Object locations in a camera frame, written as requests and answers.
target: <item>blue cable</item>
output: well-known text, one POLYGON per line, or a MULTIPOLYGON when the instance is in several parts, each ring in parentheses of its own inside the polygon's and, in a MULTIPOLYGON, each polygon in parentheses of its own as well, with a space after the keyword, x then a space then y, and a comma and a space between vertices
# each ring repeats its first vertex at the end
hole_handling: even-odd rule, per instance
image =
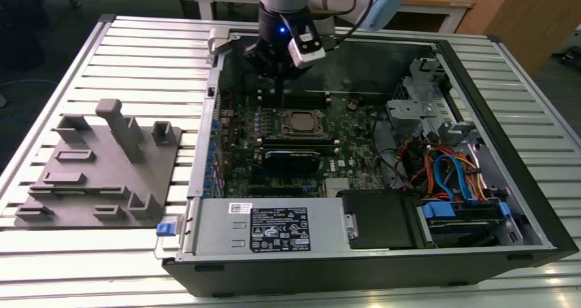
POLYGON ((461 164, 461 161, 459 161, 459 159, 455 156, 443 155, 443 156, 440 156, 436 159, 436 162, 435 162, 435 177, 436 177, 436 182, 439 183, 440 187, 444 189, 444 191, 451 196, 451 201, 455 201, 455 193, 447 187, 447 184, 444 184, 444 182, 443 182, 443 180, 440 178, 440 164, 441 164, 441 161, 445 158, 449 158, 452 160, 452 162, 455 163, 455 168, 456 168, 456 171, 459 173, 459 184, 460 184, 460 187, 461 187, 463 197, 464 197, 465 200, 471 201, 471 200, 473 200, 473 198, 472 198, 471 189, 469 189, 469 187, 467 185, 467 180, 464 179, 463 164, 461 164))

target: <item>black plastic cover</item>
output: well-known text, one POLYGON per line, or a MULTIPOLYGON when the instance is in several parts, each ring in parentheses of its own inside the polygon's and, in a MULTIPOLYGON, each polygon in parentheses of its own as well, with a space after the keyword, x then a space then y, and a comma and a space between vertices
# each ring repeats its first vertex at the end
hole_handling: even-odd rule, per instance
POLYGON ((416 209, 416 195, 395 190, 342 192, 344 210, 356 216, 358 237, 352 249, 419 249, 427 247, 416 209))

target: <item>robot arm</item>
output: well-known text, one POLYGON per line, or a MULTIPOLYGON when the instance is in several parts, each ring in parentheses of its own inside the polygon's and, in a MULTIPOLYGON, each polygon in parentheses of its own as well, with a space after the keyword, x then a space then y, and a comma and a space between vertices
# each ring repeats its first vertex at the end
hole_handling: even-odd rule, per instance
POLYGON ((245 56, 260 75, 294 79, 325 58, 322 40, 309 10, 310 0, 261 0, 260 39, 245 56))
POLYGON ((381 29, 391 21, 404 0, 260 0, 260 37, 246 49, 245 57, 258 74, 280 84, 297 79, 325 58, 325 48, 309 7, 329 10, 338 5, 350 9, 341 18, 356 26, 338 37, 341 43, 357 30, 381 29))

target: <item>wooden cabinet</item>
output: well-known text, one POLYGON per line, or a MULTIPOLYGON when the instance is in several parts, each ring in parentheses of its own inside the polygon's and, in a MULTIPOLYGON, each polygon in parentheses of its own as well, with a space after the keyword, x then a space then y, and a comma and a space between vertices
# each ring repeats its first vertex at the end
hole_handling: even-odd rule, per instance
POLYGON ((581 23, 580 0, 475 0, 457 33, 497 35, 529 74, 581 23))

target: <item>motherboard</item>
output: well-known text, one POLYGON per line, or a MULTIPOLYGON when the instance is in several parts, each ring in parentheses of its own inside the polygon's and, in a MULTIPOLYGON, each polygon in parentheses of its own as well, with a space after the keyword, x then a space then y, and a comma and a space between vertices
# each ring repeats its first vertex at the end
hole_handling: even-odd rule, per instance
POLYGON ((326 197, 385 188, 370 139, 376 106, 329 92, 274 102, 261 94, 225 97, 226 197, 326 197))

